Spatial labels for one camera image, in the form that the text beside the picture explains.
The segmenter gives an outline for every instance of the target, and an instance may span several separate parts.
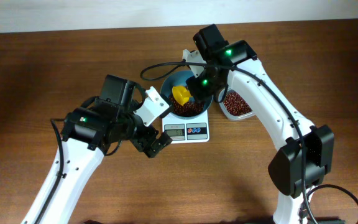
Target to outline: brown wooden surface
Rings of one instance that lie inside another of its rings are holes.
[[[19,223],[52,165],[61,118],[98,95],[106,74],[144,82],[146,66],[181,60],[201,26],[0,34],[0,223]],[[358,20],[221,25],[245,39],[284,95],[317,126],[335,133],[324,183],[358,197]],[[159,75],[168,68],[154,70]],[[267,172],[273,144],[256,117],[209,110],[211,139],[172,145],[155,159],[125,142],[91,176],[70,223],[216,223],[270,216],[278,191]],[[161,121],[155,122],[161,129]],[[335,190],[312,200],[317,217],[354,223],[354,202]]]

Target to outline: blue bowl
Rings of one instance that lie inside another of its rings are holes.
[[[172,95],[172,87],[177,86],[177,85],[187,86],[186,80],[192,76],[193,76],[193,72],[191,72],[191,70],[184,70],[184,71],[176,72],[176,73],[170,75],[162,83],[160,94],[165,95],[166,97],[169,97],[170,95]],[[213,100],[212,96],[205,100],[203,111],[200,114],[202,114],[204,111],[208,110],[208,108],[212,104],[212,100]],[[184,116],[176,115],[174,113],[171,113],[171,114],[176,116],[177,118],[180,118],[180,119],[193,119],[200,115],[200,114],[198,114],[196,116],[184,117]]]

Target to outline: bowl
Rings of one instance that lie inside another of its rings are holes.
[[[169,97],[170,95],[172,95],[172,87],[177,86],[177,85],[187,86],[186,80],[192,76],[193,76],[193,72],[191,70],[179,71],[179,72],[176,72],[176,73],[170,75],[162,83],[160,94],[165,95],[166,97]],[[212,96],[205,100],[203,110],[200,114],[204,113],[204,111],[206,111],[211,106],[212,100],[213,100]],[[194,102],[194,101],[195,101],[194,98],[190,98],[190,100],[189,100],[189,102]],[[180,119],[193,119],[200,115],[200,114],[198,114],[196,116],[184,117],[184,116],[176,115],[172,112],[170,114],[172,114],[175,117],[180,118]]]
[[[223,93],[224,93],[224,89],[219,93],[219,98],[218,99],[221,99],[223,97]],[[234,90],[232,90],[230,87],[227,89],[227,93],[226,94],[229,94],[229,93],[235,93]],[[242,119],[246,119],[246,118],[250,118],[252,116],[255,115],[255,113],[253,111],[249,112],[249,113],[246,113],[246,114],[243,114],[243,115],[240,115],[240,116],[234,116],[232,114],[230,114],[225,105],[222,103],[219,103],[219,106],[221,107],[224,115],[226,115],[226,117],[231,120],[231,121],[239,121],[239,120],[242,120]]]

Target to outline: kitchen scale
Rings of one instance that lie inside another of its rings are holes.
[[[186,80],[193,76],[190,70],[176,72],[169,76],[161,87],[161,94],[169,97],[172,88],[177,85],[186,86]],[[162,131],[172,138],[172,144],[196,143],[209,141],[209,125],[207,109],[212,104],[212,96],[204,104],[201,114],[192,117],[182,117],[169,113],[162,119]]]

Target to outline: yellow scoop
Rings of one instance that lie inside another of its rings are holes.
[[[186,87],[180,85],[172,87],[172,95],[182,106],[187,103],[191,97],[190,91],[188,91]]]

